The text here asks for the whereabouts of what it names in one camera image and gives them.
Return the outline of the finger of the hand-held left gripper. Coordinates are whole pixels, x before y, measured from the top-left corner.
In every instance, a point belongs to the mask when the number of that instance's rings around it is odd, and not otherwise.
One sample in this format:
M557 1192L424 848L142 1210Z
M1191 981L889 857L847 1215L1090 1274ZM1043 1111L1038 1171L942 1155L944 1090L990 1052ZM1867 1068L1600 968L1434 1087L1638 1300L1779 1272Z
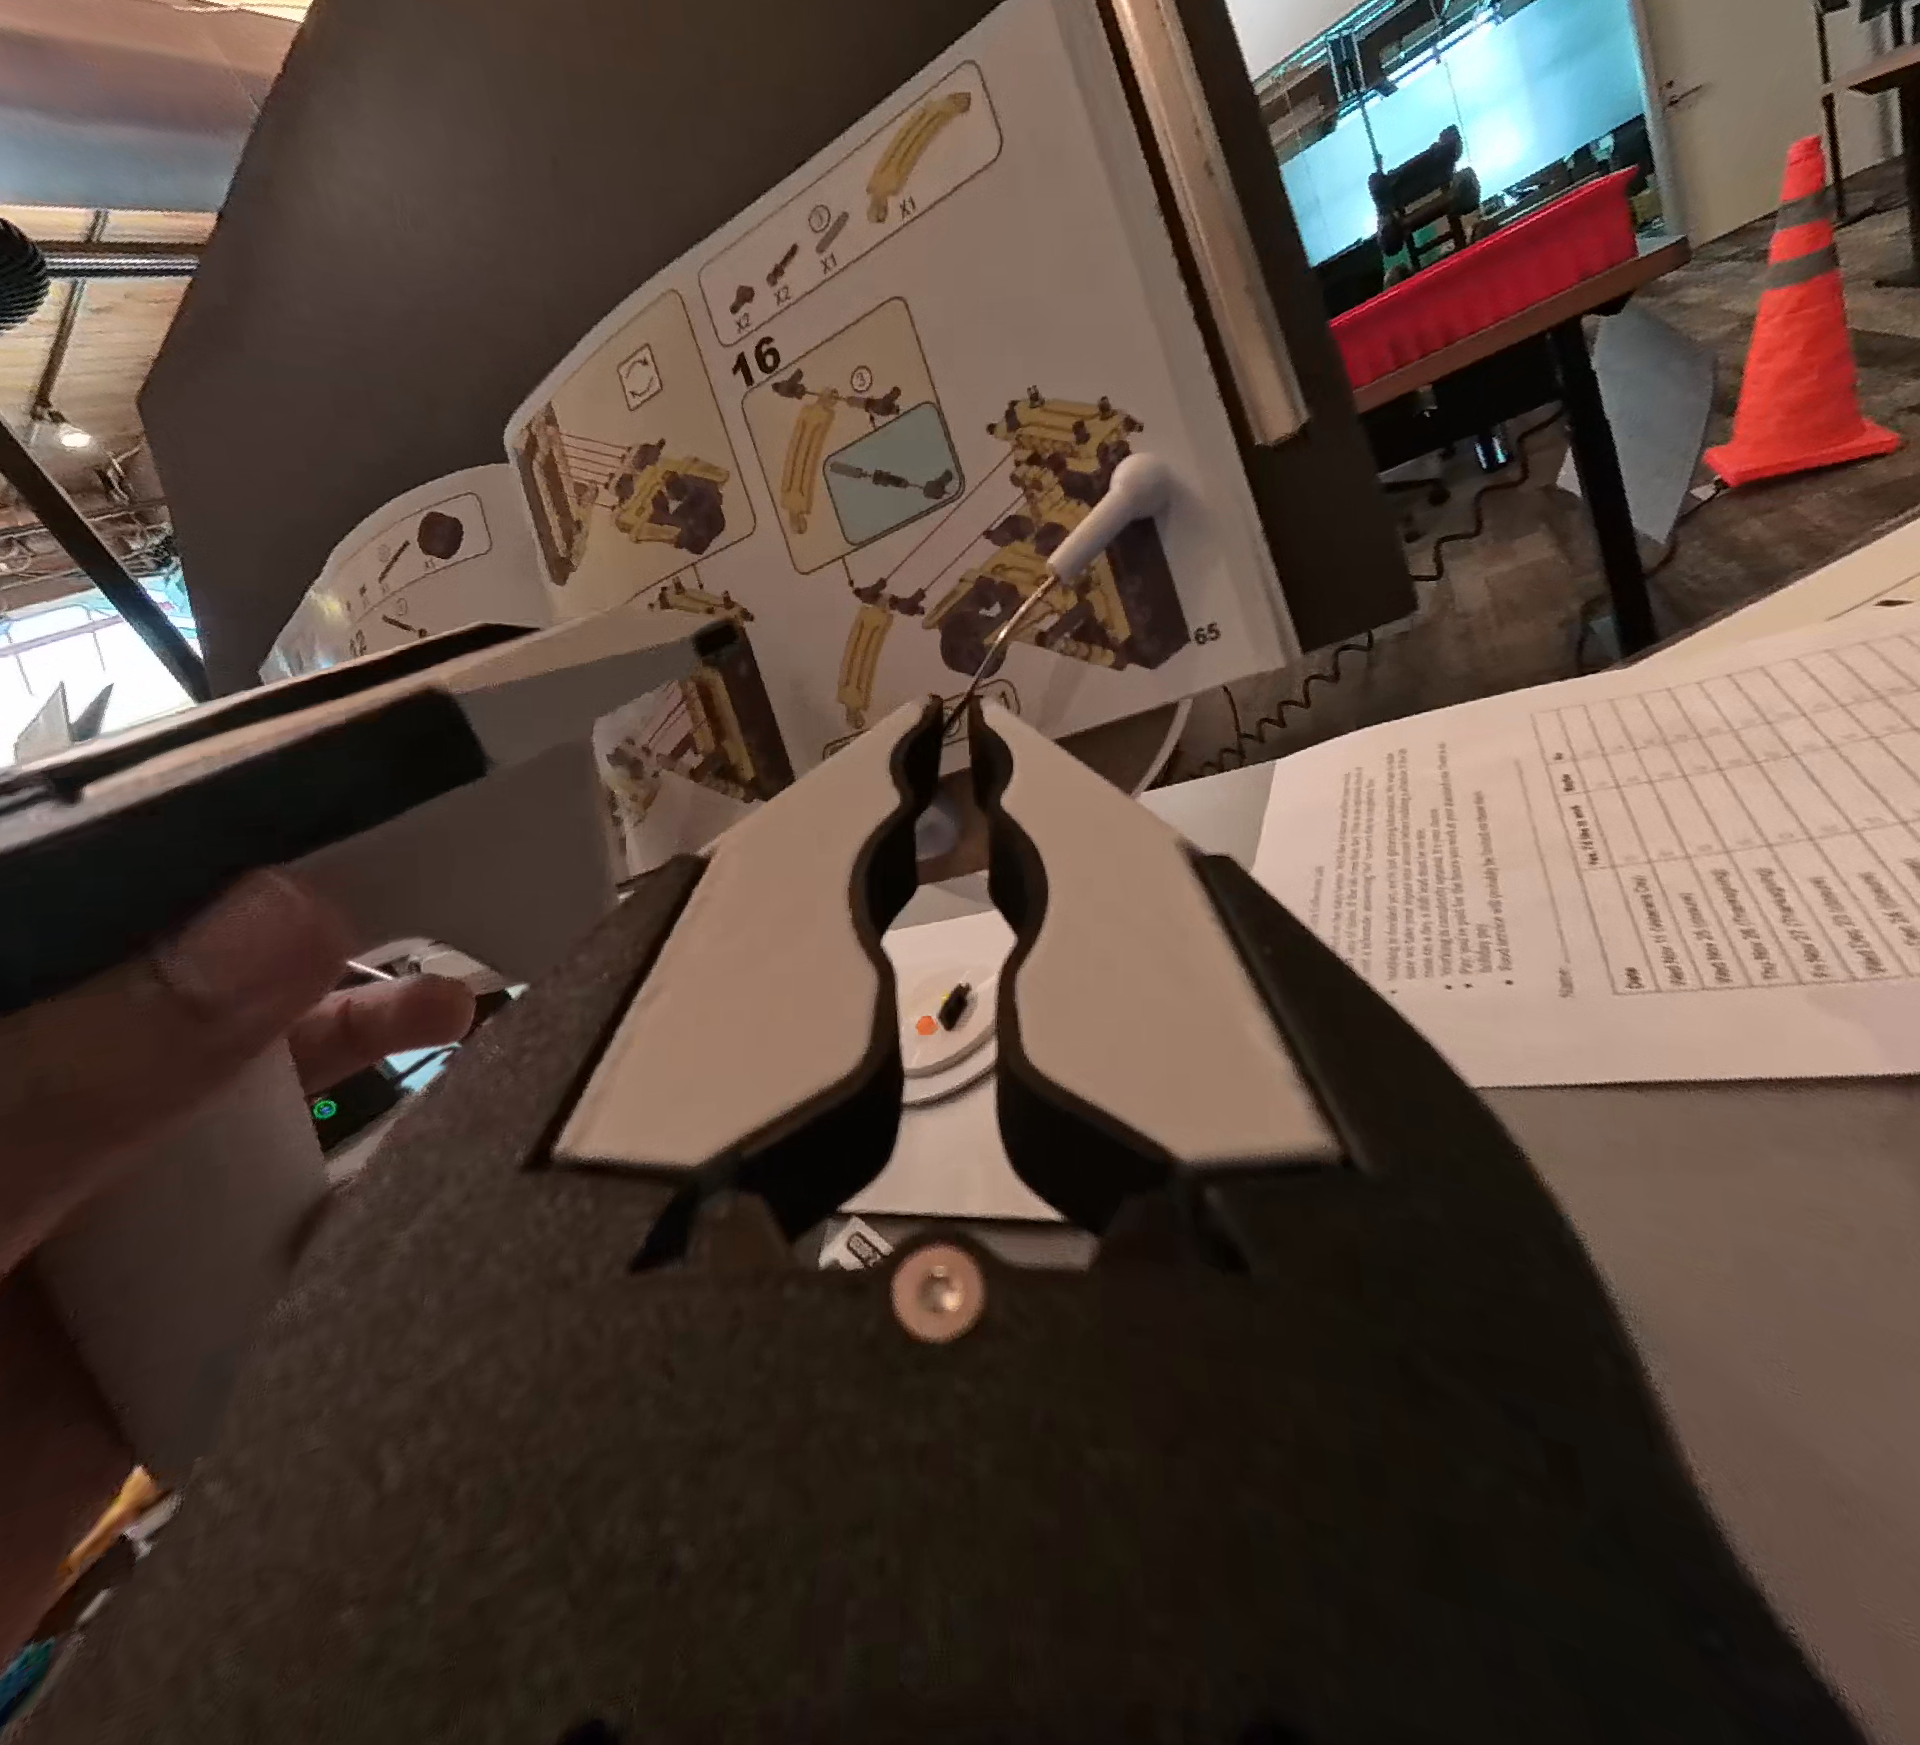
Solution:
M4 773L4 1013L178 933L259 870L350 954L431 940L539 979L613 903L592 733L746 641L728 617L473 624Z

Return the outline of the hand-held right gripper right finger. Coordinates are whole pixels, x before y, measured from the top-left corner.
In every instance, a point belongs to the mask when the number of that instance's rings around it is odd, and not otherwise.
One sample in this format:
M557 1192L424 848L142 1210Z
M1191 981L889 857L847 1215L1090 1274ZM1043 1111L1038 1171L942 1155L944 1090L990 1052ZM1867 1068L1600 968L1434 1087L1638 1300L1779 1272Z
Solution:
M1016 1173L1104 1236L1136 1201L1342 1164L1196 851L1022 717L970 706L1002 970L996 1120Z

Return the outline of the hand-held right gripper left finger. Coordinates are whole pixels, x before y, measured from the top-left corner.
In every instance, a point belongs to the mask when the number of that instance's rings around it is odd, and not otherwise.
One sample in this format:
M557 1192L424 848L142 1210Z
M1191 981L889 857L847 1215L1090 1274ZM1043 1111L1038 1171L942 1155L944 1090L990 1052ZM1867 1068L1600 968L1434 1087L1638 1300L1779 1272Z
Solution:
M920 891L946 709L909 703L724 834L552 1144L667 1192L653 1238L753 1195L796 1238L863 1190L904 1113L884 935Z

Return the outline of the white page clip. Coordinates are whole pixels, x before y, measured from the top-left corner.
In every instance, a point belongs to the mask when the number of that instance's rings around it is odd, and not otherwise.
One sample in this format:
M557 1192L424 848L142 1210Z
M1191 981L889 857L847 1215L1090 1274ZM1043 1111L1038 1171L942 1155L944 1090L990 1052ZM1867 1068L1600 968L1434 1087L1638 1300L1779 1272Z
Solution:
M1158 524L1175 486L1176 480L1171 463L1154 452L1133 452L1117 463L1104 496L1046 558L1042 582L990 637L973 677L959 693L959 699L946 709L944 733L961 723L984 685L999 671L1018 631L1038 615L1043 599L1081 582L1094 560L1107 554L1113 542L1130 527Z

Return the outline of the person's left hand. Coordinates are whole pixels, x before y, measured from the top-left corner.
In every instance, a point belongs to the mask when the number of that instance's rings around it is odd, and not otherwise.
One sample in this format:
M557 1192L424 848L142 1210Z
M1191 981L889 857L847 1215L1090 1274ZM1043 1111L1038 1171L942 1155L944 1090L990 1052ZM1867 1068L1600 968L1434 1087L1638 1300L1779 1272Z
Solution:
M135 1457L30 1265L37 1248L178 1129L255 1053L286 1039L309 1091L377 1060L462 1036L473 998L413 976L339 988L300 951L245 992L181 957L145 959L4 1018L3 1120L3 1619L19 1643L60 1565L118 1498Z

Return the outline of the black box with green light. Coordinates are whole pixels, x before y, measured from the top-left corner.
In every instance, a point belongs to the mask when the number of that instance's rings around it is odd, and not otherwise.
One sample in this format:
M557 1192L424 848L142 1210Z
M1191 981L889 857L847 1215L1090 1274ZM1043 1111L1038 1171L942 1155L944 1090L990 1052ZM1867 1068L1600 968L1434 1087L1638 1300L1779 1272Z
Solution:
M332 1153L413 1101L444 1071L455 1044L432 1044L361 1068L311 1099L311 1120L324 1153Z

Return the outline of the black metal pole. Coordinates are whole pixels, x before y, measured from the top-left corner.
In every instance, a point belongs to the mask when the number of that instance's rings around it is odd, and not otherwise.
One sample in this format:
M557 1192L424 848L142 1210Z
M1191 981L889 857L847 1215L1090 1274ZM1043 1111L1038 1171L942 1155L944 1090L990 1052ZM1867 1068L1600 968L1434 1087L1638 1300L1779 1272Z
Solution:
M158 599L115 556L66 490L30 455L13 429L3 426L3 474L66 556L93 581L144 642L198 703L213 697L206 663L167 617Z

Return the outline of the printed paper sheet with table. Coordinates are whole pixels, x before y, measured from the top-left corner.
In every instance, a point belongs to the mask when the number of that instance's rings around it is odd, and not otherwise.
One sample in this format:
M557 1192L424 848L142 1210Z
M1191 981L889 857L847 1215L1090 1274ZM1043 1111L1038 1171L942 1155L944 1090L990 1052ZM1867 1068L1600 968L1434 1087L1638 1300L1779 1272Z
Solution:
M1917 604L1275 764L1253 874L1482 1087L1913 1079Z

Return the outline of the book stand with black board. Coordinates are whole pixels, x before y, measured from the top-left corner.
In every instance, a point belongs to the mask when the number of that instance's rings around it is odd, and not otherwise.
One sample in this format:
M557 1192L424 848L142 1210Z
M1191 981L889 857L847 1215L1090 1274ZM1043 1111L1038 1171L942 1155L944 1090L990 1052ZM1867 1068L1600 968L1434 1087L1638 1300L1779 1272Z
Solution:
M1006 0L317 0L144 390L212 683L650 277ZM1413 609L1226 0L1097 0L1296 649Z

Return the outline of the wooden desk with black legs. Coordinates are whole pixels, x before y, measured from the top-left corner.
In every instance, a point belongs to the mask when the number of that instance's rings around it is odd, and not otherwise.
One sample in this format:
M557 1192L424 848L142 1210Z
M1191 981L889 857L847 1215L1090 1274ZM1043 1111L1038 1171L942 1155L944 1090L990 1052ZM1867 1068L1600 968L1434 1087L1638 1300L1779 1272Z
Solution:
M1380 422L1385 405L1419 390L1451 390L1466 404L1459 415L1463 436L1487 434L1536 404L1558 404L1622 659L1653 649L1661 629L1585 324L1588 317L1617 315L1649 283L1691 259L1691 238L1667 234L1630 261L1588 276L1353 390L1355 408L1368 424Z

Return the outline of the white folded board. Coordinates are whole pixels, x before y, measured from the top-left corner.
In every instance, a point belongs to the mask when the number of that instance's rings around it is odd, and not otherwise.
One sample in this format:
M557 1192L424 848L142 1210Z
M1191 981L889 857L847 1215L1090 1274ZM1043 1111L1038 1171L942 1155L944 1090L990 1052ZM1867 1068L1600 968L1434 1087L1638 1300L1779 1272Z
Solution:
M1718 357L1642 301L1597 317L1588 350L1635 531L1666 548L1709 439Z

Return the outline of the white paper sheet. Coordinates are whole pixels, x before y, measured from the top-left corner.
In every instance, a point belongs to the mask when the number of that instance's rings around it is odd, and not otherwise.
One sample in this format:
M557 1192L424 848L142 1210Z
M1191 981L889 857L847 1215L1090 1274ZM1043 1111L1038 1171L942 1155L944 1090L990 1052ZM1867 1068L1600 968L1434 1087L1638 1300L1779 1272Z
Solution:
M1788 631L1826 627L1860 609L1917 602L1918 523L1913 521L1643 653L1632 667L1651 671L1660 661L1714 657Z

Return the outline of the red bin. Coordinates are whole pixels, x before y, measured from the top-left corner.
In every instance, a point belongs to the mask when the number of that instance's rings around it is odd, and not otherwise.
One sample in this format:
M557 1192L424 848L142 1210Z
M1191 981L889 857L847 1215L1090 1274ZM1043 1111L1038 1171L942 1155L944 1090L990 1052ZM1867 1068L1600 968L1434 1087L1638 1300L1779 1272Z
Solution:
M1640 257L1635 170L1591 179L1333 317L1359 392Z

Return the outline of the black office chair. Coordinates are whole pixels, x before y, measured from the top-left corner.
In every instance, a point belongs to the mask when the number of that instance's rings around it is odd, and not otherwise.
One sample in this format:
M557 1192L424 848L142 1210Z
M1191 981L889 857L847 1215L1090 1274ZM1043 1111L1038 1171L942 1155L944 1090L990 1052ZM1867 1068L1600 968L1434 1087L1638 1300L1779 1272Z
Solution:
M1460 127L1449 124L1429 146L1368 179L1384 265L1418 272L1474 243L1480 180L1466 150Z

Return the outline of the orange traffic cone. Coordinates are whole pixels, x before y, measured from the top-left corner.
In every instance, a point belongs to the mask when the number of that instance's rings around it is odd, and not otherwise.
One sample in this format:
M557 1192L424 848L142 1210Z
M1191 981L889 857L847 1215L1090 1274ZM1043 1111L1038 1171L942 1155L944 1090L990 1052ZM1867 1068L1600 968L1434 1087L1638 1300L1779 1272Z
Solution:
M1788 153L1732 431L1703 461L1739 488L1903 445L1860 404L1826 150L1806 137Z

